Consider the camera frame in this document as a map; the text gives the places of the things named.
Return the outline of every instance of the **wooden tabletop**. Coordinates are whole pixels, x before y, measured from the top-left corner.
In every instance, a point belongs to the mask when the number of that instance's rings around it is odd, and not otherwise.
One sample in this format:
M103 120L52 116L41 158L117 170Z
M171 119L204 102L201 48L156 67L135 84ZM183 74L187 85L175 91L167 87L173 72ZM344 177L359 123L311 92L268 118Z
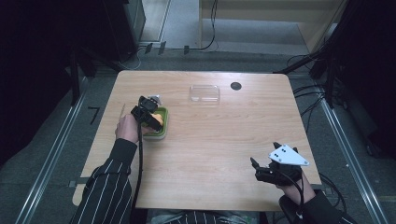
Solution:
M242 89L230 85L239 82ZM192 85L219 86L218 105L197 105L189 99ZM270 162L273 142L297 147L310 165L304 172L320 184L318 169L305 135L288 77L279 74L219 72L119 73L81 177L105 162L115 141L114 130L141 95L160 94L169 111L167 134L144 141L144 172L137 207L277 211L282 191L259 182L250 163ZM138 153L132 166L137 179ZM74 204L79 204L79 185Z

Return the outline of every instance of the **yellow object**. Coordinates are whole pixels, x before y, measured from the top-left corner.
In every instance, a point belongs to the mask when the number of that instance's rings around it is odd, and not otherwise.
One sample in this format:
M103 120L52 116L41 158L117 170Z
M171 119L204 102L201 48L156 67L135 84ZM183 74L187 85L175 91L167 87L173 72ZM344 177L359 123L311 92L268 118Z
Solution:
M158 122L163 126L163 116L161 114L152 114L151 116L158 120Z

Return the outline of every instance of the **tripod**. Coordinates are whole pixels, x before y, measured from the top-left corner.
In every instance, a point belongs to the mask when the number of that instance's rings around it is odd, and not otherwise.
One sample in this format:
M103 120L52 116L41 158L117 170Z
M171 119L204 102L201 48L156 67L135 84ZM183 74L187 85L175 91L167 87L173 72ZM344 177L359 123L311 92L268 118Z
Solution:
M325 85L325 100L331 108L332 105L332 89L335 77L340 75L340 62L337 55L340 53L338 45L342 39L346 38L347 29L351 28L351 24L356 19L357 12L361 8L363 1L348 1L344 14L335 27L330 38L320 47L316 52L307 55L297 63L288 66L280 71L273 72L274 74L288 74L307 63L315 62L314 66L309 71L312 78L320 78L327 72L327 79Z

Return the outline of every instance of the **striped sleeve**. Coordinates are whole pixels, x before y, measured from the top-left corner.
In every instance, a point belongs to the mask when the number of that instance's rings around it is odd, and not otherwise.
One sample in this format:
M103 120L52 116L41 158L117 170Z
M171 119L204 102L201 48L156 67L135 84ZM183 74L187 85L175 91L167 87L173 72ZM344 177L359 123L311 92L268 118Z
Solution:
M105 164L95 169L70 223L129 223L132 189L128 175L136 144L117 139Z

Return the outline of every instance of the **person's left hand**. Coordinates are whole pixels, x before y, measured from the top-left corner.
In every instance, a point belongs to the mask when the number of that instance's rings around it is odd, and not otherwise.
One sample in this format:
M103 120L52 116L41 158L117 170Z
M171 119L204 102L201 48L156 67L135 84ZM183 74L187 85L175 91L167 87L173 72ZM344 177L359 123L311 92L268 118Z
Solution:
M142 127L142 134L153 132L152 129ZM125 139L127 141L137 143L139 141L139 135L137 133L137 121L134 116L127 114L120 119L116 129L116 139Z

